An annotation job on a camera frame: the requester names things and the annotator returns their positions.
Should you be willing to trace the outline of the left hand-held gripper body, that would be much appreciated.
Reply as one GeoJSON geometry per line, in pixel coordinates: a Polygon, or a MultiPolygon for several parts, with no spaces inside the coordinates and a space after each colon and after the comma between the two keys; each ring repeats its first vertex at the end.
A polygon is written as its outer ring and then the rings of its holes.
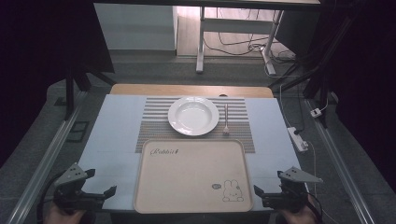
{"type": "Polygon", "coordinates": [[[82,190],[87,180],[84,175],[85,171],[74,163],[55,181],[53,201],[66,213],[71,214],[76,210],[97,211],[103,207],[104,193],[87,193],[82,190]]]}

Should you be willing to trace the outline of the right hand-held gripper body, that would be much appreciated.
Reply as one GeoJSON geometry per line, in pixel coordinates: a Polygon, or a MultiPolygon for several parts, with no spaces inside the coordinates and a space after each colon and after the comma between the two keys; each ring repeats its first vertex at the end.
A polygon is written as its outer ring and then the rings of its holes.
{"type": "Polygon", "coordinates": [[[296,167],[291,167],[282,174],[284,179],[280,180],[280,193],[265,193],[266,198],[262,200],[263,207],[275,210],[289,210],[292,213],[299,212],[308,203],[306,183],[322,183],[319,177],[311,175],[296,167]]]}

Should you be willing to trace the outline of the person's right hand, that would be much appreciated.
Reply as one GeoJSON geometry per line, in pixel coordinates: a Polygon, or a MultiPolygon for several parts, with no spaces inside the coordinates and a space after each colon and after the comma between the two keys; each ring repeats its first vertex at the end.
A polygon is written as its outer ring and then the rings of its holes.
{"type": "Polygon", "coordinates": [[[288,224],[318,224],[318,218],[309,206],[305,206],[298,213],[289,210],[280,210],[279,213],[288,224]]]}

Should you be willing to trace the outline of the person's left hand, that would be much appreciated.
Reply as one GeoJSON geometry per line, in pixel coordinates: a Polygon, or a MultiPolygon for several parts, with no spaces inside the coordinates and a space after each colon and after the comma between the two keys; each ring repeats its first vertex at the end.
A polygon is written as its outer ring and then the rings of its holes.
{"type": "Polygon", "coordinates": [[[67,214],[56,204],[53,204],[44,219],[44,224],[92,224],[94,218],[87,211],[77,210],[67,214]]]}

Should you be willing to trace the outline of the white power strip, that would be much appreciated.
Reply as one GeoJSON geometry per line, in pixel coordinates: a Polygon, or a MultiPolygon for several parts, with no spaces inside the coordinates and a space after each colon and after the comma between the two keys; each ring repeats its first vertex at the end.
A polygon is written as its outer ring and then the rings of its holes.
{"type": "Polygon", "coordinates": [[[290,139],[293,144],[297,147],[299,152],[305,152],[308,150],[308,143],[298,134],[294,134],[293,132],[297,130],[295,127],[289,127],[288,132],[290,135],[290,139]]]}

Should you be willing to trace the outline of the beige tray with rabbit print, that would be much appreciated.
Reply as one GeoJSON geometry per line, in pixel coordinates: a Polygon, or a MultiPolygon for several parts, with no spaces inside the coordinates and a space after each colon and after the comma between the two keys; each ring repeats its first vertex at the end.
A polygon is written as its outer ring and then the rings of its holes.
{"type": "Polygon", "coordinates": [[[149,140],[134,194],[141,214],[247,212],[253,207],[237,140],[149,140]]]}

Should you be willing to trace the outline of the striped woven placemat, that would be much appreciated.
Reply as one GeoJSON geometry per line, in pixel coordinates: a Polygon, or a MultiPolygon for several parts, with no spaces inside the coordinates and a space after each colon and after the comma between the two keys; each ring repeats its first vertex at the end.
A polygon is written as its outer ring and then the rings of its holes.
{"type": "Polygon", "coordinates": [[[188,136],[178,133],[169,124],[167,118],[168,110],[171,104],[180,98],[182,97],[169,96],[148,97],[146,99],[135,148],[137,153],[141,152],[144,143],[149,139],[236,139],[243,144],[246,153],[255,152],[244,98],[204,97],[210,100],[219,110],[219,123],[211,132],[199,136],[188,136]],[[223,134],[224,105],[226,104],[228,104],[229,109],[229,135],[223,134]]]}

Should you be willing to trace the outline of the silver fork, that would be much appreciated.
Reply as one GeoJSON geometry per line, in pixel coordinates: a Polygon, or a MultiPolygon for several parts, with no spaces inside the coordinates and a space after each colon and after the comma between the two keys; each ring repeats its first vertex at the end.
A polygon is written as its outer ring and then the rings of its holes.
{"type": "Polygon", "coordinates": [[[228,104],[224,105],[224,128],[223,128],[223,134],[224,135],[229,135],[230,130],[228,127],[228,117],[229,117],[229,109],[228,109],[228,104]]]}

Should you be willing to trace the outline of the black metal stand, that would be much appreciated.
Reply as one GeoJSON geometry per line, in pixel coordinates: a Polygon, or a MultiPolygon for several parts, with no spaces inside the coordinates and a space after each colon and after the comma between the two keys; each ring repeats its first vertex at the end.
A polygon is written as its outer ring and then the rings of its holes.
{"type": "Polygon", "coordinates": [[[297,53],[297,58],[269,88],[281,93],[305,83],[303,96],[319,96],[324,107],[328,98],[328,69],[334,53],[365,0],[319,0],[317,7],[285,10],[277,39],[297,53]]]}
{"type": "Polygon", "coordinates": [[[99,78],[110,86],[114,86],[116,81],[107,75],[107,73],[115,73],[112,63],[106,65],[104,68],[99,68],[88,63],[73,63],[65,76],[65,120],[69,120],[75,110],[75,94],[74,84],[77,84],[81,91],[89,91],[92,87],[89,81],[88,74],[99,78]]]}

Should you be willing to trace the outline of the white round plate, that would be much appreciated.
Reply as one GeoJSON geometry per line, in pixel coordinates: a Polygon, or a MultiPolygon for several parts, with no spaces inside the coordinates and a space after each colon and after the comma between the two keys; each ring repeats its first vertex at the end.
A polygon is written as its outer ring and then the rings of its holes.
{"type": "Polygon", "coordinates": [[[211,132],[219,123],[219,110],[208,99],[187,96],[171,104],[168,122],[178,133],[199,136],[211,132]]]}

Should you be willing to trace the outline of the wooden table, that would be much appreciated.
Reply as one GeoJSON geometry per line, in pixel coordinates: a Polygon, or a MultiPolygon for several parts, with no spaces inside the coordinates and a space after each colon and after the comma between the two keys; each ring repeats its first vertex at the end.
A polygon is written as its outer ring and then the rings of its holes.
{"type": "Polygon", "coordinates": [[[117,95],[197,95],[273,98],[266,87],[201,86],[201,85],[163,85],[163,84],[115,84],[110,94],[117,95]]]}

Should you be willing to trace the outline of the dark curtain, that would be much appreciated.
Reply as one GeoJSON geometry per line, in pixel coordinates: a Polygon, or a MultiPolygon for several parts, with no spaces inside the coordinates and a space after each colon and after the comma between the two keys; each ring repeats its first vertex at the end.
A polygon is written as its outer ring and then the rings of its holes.
{"type": "Polygon", "coordinates": [[[0,167],[27,133],[50,85],[114,71],[95,0],[0,0],[0,167]]]}
{"type": "Polygon", "coordinates": [[[331,69],[339,119],[396,192],[396,0],[365,0],[331,69]]]}

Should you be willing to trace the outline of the white cabinet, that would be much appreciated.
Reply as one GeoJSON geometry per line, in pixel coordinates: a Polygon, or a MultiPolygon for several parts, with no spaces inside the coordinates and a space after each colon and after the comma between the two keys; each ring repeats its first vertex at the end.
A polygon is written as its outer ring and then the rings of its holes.
{"type": "Polygon", "coordinates": [[[94,7],[109,49],[177,49],[176,7],[99,3],[94,7]]]}

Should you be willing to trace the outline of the aluminium rail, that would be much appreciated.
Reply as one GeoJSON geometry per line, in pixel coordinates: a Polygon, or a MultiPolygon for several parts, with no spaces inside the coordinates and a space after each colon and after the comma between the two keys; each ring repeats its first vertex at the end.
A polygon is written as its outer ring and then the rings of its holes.
{"type": "Polygon", "coordinates": [[[68,119],[65,119],[61,122],[57,133],[52,138],[52,141],[46,149],[42,160],[35,169],[33,176],[29,180],[27,187],[16,203],[12,213],[6,221],[6,224],[22,224],[28,216],[37,195],[45,184],[50,169],[58,157],[66,136],[70,132],[87,95],[88,93],[86,91],[79,91],[75,96],[75,109],[71,112],[68,119]]]}
{"type": "Polygon", "coordinates": [[[314,173],[324,178],[325,187],[314,187],[324,206],[324,218],[333,224],[375,224],[367,202],[353,176],[343,150],[350,149],[349,133],[336,122],[324,126],[319,119],[308,120],[315,126],[318,143],[309,143],[314,159],[314,173]]]}

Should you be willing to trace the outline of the white desk frame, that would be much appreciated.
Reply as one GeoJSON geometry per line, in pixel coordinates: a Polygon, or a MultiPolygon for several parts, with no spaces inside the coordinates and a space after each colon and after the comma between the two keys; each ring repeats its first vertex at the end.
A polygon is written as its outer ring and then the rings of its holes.
{"type": "Polygon", "coordinates": [[[264,60],[264,66],[270,76],[276,74],[276,70],[271,62],[270,51],[276,36],[276,31],[282,16],[282,10],[276,10],[271,21],[249,21],[220,18],[206,18],[205,8],[200,7],[200,28],[199,42],[196,61],[196,73],[202,74],[204,71],[204,35],[205,32],[211,33],[235,33],[235,34],[254,34],[268,35],[267,43],[259,48],[259,52],[264,60]]]}

